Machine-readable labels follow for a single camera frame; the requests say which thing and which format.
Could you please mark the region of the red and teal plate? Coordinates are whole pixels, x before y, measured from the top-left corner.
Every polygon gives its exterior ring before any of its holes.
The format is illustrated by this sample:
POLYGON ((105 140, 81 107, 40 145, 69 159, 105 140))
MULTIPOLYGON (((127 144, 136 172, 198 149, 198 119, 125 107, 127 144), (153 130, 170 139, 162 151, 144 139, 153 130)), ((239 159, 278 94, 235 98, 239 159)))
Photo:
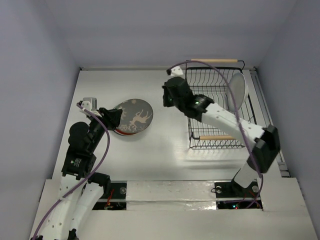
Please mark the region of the red and teal plate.
POLYGON ((130 131, 129 129, 116 128, 115 132, 121 136, 134 136, 138 134, 136 131, 130 131))

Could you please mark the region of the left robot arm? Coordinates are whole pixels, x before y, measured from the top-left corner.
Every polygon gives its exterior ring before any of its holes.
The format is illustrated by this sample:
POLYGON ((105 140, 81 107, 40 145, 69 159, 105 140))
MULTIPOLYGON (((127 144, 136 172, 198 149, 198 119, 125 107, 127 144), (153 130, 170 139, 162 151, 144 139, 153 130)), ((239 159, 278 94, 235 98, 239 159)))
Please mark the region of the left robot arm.
POLYGON ((58 197, 40 220, 33 240, 76 240, 97 201, 113 193, 110 176, 97 172, 101 163, 96 163, 94 152, 103 135, 119 126, 123 111, 82 105, 77 103, 90 123, 76 122, 69 129, 58 197))

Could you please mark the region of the pale blue-grey plate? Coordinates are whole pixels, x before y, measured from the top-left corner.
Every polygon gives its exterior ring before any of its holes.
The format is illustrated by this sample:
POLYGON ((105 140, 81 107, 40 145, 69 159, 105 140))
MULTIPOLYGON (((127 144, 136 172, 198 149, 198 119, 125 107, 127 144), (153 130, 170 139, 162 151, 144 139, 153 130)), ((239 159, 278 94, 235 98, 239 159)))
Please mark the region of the pale blue-grey plate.
POLYGON ((241 72, 235 73, 230 81, 229 88, 226 91, 228 110, 232 113, 239 111, 248 98, 249 87, 245 76, 241 72))

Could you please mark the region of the dark green marbled plate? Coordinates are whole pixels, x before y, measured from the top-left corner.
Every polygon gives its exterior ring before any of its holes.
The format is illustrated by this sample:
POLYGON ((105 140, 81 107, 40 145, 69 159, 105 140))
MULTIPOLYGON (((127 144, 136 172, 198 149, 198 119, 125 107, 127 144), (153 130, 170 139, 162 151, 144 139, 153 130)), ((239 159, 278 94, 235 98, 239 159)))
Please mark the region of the dark green marbled plate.
POLYGON ((129 129, 131 132, 140 133, 147 129, 153 120, 153 108, 143 99, 128 99, 114 108, 122 109, 119 129, 129 129))

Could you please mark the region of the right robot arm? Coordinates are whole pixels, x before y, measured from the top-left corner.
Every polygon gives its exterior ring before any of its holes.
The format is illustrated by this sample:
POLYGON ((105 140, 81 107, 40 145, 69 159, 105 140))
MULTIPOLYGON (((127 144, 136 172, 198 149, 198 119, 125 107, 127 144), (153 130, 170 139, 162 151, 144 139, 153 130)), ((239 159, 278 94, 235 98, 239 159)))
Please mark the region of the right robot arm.
POLYGON ((203 94, 193 94, 187 80, 176 76, 163 85, 164 107, 176 107, 188 118, 218 128, 240 141, 249 157, 235 174, 230 190, 242 196, 255 179, 267 173, 281 150, 278 129, 273 125, 262 127, 233 114, 203 94))

